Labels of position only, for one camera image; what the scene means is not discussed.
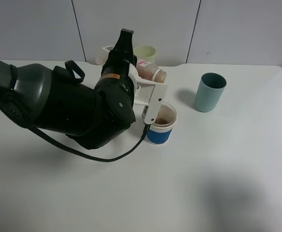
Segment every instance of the plastic cup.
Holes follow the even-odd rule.
[[[201,112],[213,110],[223,93],[227,81],[216,73],[206,73],[201,77],[194,105]]]
[[[134,48],[134,54],[144,60],[154,63],[156,60],[156,49],[148,45],[139,45]]]
[[[174,107],[163,102],[155,123],[147,133],[148,140],[153,144],[164,144],[169,139],[176,120],[177,113]]]

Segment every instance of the brown liquid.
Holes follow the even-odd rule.
[[[166,124],[169,124],[169,122],[168,122],[167,120],[165,120],[164,118],[158,118],[158,119],[156,119],[155,123],[158,124],[158,125],[166,125]]]

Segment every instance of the label on bottle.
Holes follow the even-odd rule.
[[[143,60],[143,59],[138,59],[137,64],[142,66],[142,67],[146,67],[146,66],[148,66],[149,64],[152,64],[152,63],[149,62],[149,61]]]

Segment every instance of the white table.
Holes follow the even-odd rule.
[[[87,75],[84,84],[93,87],[101,67],[78,64]],[[63,152],[0,112],[0,231],[282,232],[282,68],[163,69],[165,100],[178,112],[170,140],[160,146],[144,141],[114,163]],[[216,109],[201,113],[192,108],[193,98],[207,72],[224,76],[227,87]],[[98,150],[48,134],[88,154],[114,157],[142,133],[142,107],[134,109],[137,122]]]

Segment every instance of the blue cup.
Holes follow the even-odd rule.
[[[177,113],[174,107],[163,102],[155,123],[147,133],[148,140],[153,144],[164,144],[169,139],[176,120]]]

